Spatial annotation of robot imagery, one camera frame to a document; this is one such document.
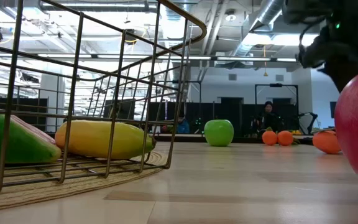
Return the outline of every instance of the wire basket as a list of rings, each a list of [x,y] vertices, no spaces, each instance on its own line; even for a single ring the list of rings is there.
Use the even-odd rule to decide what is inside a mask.
[[[1,158],[0,158],[0,191],[3,187],[13,186],[13,185],[22,185],[22,184],[33,184],[39,182],[48,182],[48,181],[56,181],[58,183],[63,183],[65,179],[74,179],[80,177],[90,177],[90,176],[102,176],[107,177],[109,174],[117,173],[117,172],[142,172],[144,169],[169,169],[172,160],[172,152],[173,152],[173,142],[175,140],[175,132],[172,134],[172,140],[170,142],[170,146],[168,149],[168,159],[164,165],[153,165],[148,163],[148,159],[150,156],[149,154],[145,154],[145,143],[148,134],[149,126],[156,126],[156,125],[167,125],[170,124],[173,126],[173,129],[176,129],[177,126],[177,119],[179,117],[180,111],[180,103],[183,97],[183,87],[185,76],[185,70],[188,69],[186,65],[188,64],[188,56],[190,53],[190,47],[193,43],[200,41],[206,35],[206,27],[205,25],[199,21],[197,18],[191,16],[186,11],[180,9],[178,6],[174,5],[170,1],[167,0],[158,0],[157,3],[157,16],[156,16],[156,26],[155,26],[155,35],[153,41],[147,40],[143,37],[140,37],[132,32],[129,32],[125,29],[120,29],[118,27],[112,26],[108,23],[105,23],[101,20],[95,19],[91,16],[84,14],[83,12],[76,11],[69,7],[63,6],[61,4],[55,3],[49,0],[41,0],[51,6],[57,7],[60,10],[68,11],[74,15],[79,16],[79,23],[78,23],[78,33],[76,35],[75,40],[75,57],[74,63],[64,62],[62,60],[56,60],[48,57],[41,57],[40,55],[35,54],[28,54],[25,52],[19,51],[19,41],[20,41],[20,34],[21,34],[21,25],[22,25],[22,13],[23,13],[23,2],[24,0],[18,0],[17,5],[17,18],[16,19],[16,28],[15,33],[13,36],[13,48],[7,49],[0,47],[0,52],[9,54],[11,56],[11,63],[4,63],[0,62],[0,67],[6,67],[9,69],[9,83],[0,83],[0,88],[7,88],[7,96],[6,102],[1,103],[0,107],[3,107],[3,110],[0,110],[0,114],[4,114],[4,137],[2,141],[1,147]],[[181,44],[175,45],[170,48],[166,48],[158,44],[158,24],[160,19],[160,8],[161,5],[173,10],[177,14],[181,15],[185,19],[185,28],[183,31],[183,41]],[[119,49],[119,56],[118,56],[118,66],[117,69],[113,72],[107,72],[104,70],[100,70],[93,67],[86,67],[79,64],[81,60],[81,38],[83,32],[83,25],[84,20],[90,20],[102,26],[108,27],[115,31],[120,32],[121,35],[121,45]],[[187,29],[189,23],[193,23],[199,26],[202,30],[202,33],[195,37],[191,38],[188,37]],[[124,66],[124,47],[126,44],[126,40],[128,37],[131,37],[134,40],[142,41],[148,43],[152,46],[152,55],[148,57],[144,57],[141,60],[132,62],[128,65]],[[32,60],[39,60],[43,62],[53,63],[57,65],[61,65],[63,67],[70,67],[72,68],[72,75],[62,75],[58,72],[51,72],[46,70],[39,70],[32,67],[23,67],[17,64],[18,57],[25,57],[30,58]],[[176,67],[169,67],[172,58],[175,60],[179,60],[180,63]],[[157,60],[166,60],[167,67],[164,70],[159,72],[155,71],[155,64]],[[142,64],[145,62],[151,62],[151,69],[149,75],[140,77],[140,70]],[[138,76],[137,78],[130,77],[129,73],[130,70],[137,69]],[[173,85],[168,85],[167,76],[168,72],[174,69],[179,69],[179,77],[178,83]],[[98,78],[94,79],[85,79],[78,76],[79,71],[87,71],[92,72],[94,74],[98,74]],[[35,72],[41,73],[43,75],[49,75],[52,77],[57,78],[57,90],[48,90],[43,88],[34,88],[31,86],[26,85],[15,85],[15,78],[17,76],[17,71],[28,71],[28,72]],[[156,82],[155,76],[156,75],[163,75],[164,82]],[[60,91],[59,90],[59,80],[60,78],[66,78],[71,81],[71,88],[70,92]],[[86,110],[85,114],[74,114],[74,107],[76,104],[76,82],[91,82],[94,85],[91,99]],[[134,95],[132,99],[124,101],[124,94],[126,90],[129,89],[129,85],[135,83],[134,87]],[[144,98],[136,98],[136,89],[138,84],[144,84],[146,86],[145,91],[147,91],[146,96]],[[152,89],[159,89],[160,91],[155,91],[156,94],[153,95]],[[36,91],[38,94],[38,103],[37,106],[30,106],[30,105],[22,105],[20,101],[21,91]],[[123,94],[121,99],[119,97],[120,91],[123,90]],[[58,103],[56,106],[48,105],[42,106],[40,105],[40,95],[42,91],[52,91],[56,94],[56,103],[59,101],[58,97],[59,94],[66,94],[70,96],[68,102],[68,108],[59,108]],[[175,115],[173,121],[159,121],[159,113],[160,108],[163,103],[163,97],[167,96],[174,96],[175,97]],[[156,116],[156,120],[150,120],[150,102],[152,99],[156,101],[159,100],[159,109],[158,114]],[[130,118],[129,115],[127,118],[119,118],[121,112],[121,105],[123,103],[132,103],[141,101],[143,103],[142,114],[140,119],[133,119]],[[28,107],[32,108],[31,111],[20,110],[20,108]],[[9,137],[9,124],[11,120],[11,115],[17,116],[31,116],[35,118],[35,122],[32,123],[34,126],[40,128],[42,125],[39,123],[40,119],[54,119],[55,124],[44,124],[44,126],[52,126],[52,128],[57,130],[59,124],[58,120],[67,120],[67,131],[65,135],[65,146],[62,152],[62,157],[57,162],[53,164],[36,164],[36,165],[19,165],[19,166],[12,166],[8,165],[5,166],[5,157],[6,157],[6,149]],[[68,142],[70,140],[70,128],[71,128],[71,121],[74,119],[85,119],[85,120],[93,120],[93,121],[110,121],[111,122],[111,132],[110,132],[110,139],[109,139],[109,149],[108,149],[108,158],[112,151],[114,150],[113,145],[113,136],[114,136],[114,128],[116,122],[123,122],[128,124],[133,124],[139,127],[144,128],[144,141],[143,141],[143,153],[141,158],[138,160],[124,160],[124,161],[112,161],[111,159],[99,159],[93,157],[85,157],[85,156],[77,156],[71,155],[68,153]],[[137,165],[136,169],[121,169],[121,170],[111,170],[111,167],[114,166],[121,166],[125,167],[125,165]]]

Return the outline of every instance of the round woven mat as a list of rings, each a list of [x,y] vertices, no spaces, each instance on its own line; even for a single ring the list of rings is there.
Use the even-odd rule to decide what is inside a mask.
[[[164,165],[167,161],[165,155],[157,152],[150,154],[149,164]],[[139,165],[126,165],[111,167],[113,170],[122,169],[138,169]],[[106,168],[95,169],[97,172],[104,172]],[[56,182],[43,182],[38,184],[18,185],[13,187],[4,187],[0,192],[0,209],[11,208],[19,205],[26,205],[35,202],[43,202],[46,200],[67,197],[74,194],[88,192],[91,190],[110,187],[117,184],[123,184],[132,180],[147,177],[161,171],[161,169],[149,169],[144,170],[142,173],[125,172],[118,174],[110,174],[108,178],[104,177],[82,177],[77,179],[67,179],[62,184]],[[31,176],[10,177],[8,181],[24,180],[25,178],[31,178]]]

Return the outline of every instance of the blue object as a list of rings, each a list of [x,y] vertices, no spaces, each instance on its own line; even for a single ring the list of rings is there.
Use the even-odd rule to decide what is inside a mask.
[[[180,124],[178,124],[177,134],[190,134],[189,123],[186,119],[184,119]]]

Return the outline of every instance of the white wall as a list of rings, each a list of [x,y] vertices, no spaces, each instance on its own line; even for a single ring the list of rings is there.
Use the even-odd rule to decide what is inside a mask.
[[[292,83],[299,88],[299,113],[313,112],[311,70],[299,68],[292,73]],[[307,128],[311,122],[310,116],[304,116],[300,123]]]
[[[209,68],[201,87],[201,101],[203,103],[219,103],[220,97],[241,97],[244,104],[255,103],[255,84],[271,84],[276,83],[276,75],[284,75],[282,84],[291,84],[291,73],[287,73],[285,68],[268,68],[269,76],[264,76],[263,68],[255,71],[254,69],[233,69],[225,68]],[[237,74],[236,81],[229,81],[228,74]],[[191,69],[192,80],[196,80],[198,68]],[[268,98],[293,98],[294,94],[287,88],[264,88],[258,87],[258,103],[263,104]],[[190,86],[189,98],[190,102],[199,102],[199,93],[193,86]]]
[[[339,92],[329,76],[317,70],[311,71],[313,112],[318,114],[318,121],[322,128],[334,126],[331,118],[330,102],[336,102]]]

